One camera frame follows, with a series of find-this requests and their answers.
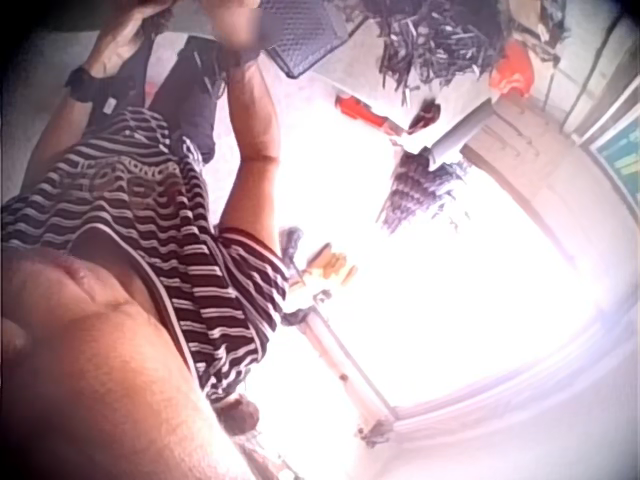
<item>black basket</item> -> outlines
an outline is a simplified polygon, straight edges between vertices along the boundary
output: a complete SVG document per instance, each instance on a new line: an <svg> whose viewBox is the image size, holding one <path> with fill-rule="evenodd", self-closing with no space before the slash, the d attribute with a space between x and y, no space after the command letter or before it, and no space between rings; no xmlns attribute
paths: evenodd
<svg viewBox="0 0 640 480"><path fill-rule="evenodd" d="M263 0L260 7L277 15L282 31L267 50L289 78L298 78L349 38L344 20L332 17L323 0Z"/></svg>

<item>leg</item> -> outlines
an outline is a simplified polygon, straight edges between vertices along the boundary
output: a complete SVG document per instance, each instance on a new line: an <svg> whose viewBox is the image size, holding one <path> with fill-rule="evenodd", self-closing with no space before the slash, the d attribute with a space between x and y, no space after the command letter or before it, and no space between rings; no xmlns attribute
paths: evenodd
<svg viewBox="0 0 640 480"><path fill-rule="evenodd" d="M213 127L222 85L219 51L213 40L189 37L149 106L164 117L171 133L179 132L196 145L205 164L215 154Z"/></svg>

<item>black pants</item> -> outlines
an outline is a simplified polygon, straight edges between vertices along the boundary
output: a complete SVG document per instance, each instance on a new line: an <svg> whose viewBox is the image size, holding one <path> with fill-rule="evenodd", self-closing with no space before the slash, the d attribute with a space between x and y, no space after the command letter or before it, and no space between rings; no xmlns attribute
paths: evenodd
<svg viewBox="0 0 640 480"><path fill-rule="evenodd" d="M145 38L118 74L105 83L105 88L93 102L87 129L99 129L125 108L145 106L147 67L153 43L153 39ZM149 105L149 110L164 117L172 135L182 134L196 145L205 164L215 154L213 127L222 81L216 59L220 50L220 44L213 40L187 38L176 63Z"/></svg>

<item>sign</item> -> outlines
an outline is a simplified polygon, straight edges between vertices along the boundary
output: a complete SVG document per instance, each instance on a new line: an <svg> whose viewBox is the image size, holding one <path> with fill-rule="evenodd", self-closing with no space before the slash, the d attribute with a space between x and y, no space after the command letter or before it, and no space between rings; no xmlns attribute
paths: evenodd
<svg viewBox="0 0 640 480"><path fill-rule="evenodd" d="M640 106L636 106L590 146L636 210L640 206L639 141Z"/></svg>

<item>black and white striped shirt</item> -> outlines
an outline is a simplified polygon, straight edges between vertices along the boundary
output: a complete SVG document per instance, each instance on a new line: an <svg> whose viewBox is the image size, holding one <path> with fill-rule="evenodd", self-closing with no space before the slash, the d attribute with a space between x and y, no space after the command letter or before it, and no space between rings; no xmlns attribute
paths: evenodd
<svg viewBox="0 0 640 480"><path fill-rule="evenodd" d="M201 388L223 399L262 360L286 293L278 256L251 234L213 231L197 149L159 115L127 109L70 148L2 209L2 242L67 251L101 229L144 272Z"/></svg>

